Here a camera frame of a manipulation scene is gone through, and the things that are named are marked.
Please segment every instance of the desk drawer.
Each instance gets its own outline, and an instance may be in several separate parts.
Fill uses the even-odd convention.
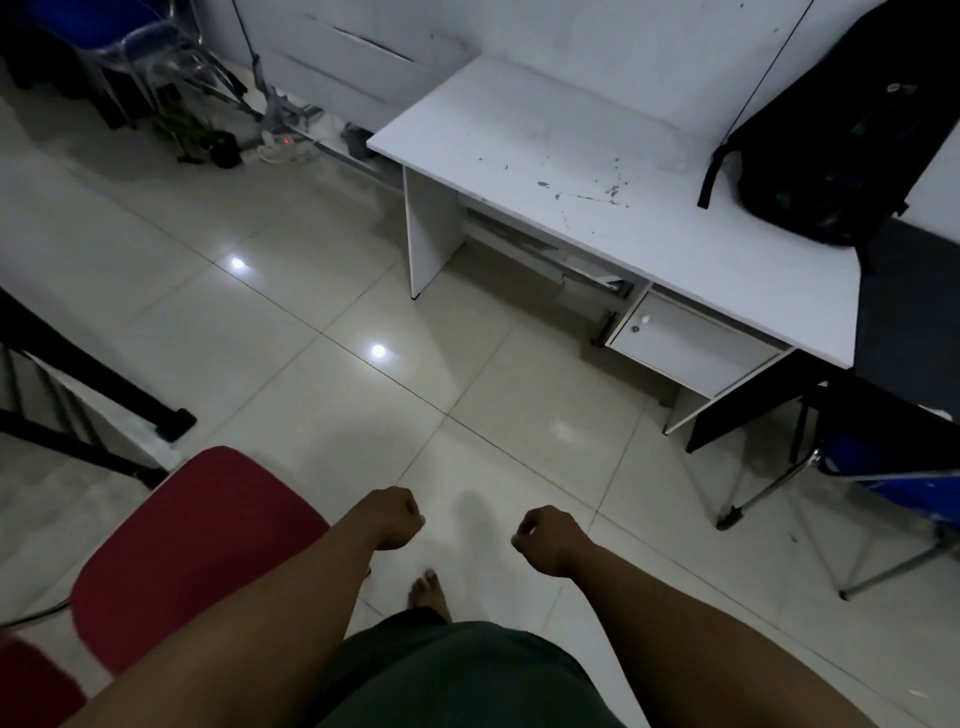
[[[779,353],[656,292],[644,296],[610,346],[709,398]]]

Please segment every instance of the foot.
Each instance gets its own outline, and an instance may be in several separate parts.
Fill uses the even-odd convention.
[[[437,573],[428,569],[423,573],[414,585],[410,587],[410,593],[407,595],[407,608],[430,607],[434,612],[452,622],[450,611],[446,608],[446,597],[444,590],[440,586],[440,579]]]

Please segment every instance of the person's left arm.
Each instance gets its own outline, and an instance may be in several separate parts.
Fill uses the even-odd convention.
[[[344,639],[375,550],[423,517],[404,488],[373,491],[319,541],[167,638],[64,728],[297,724]]]

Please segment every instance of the fist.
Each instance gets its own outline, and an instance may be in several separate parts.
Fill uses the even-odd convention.
[[[548,576],[572,576],[593,548],[573,516],[552,505],[524,516],[510,543],[530,566]]]
[[[362,531],[378,551],[406,546],[426,522],[414,495],[397,486],[370,491],[350,509],[344,520],[351,528]]]

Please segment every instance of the green shirt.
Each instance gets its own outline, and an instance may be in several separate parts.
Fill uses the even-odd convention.
[[[381,624],[354,635],[316,708],[309,725],[317,728],[623,725],[576,660],[487,622]]]

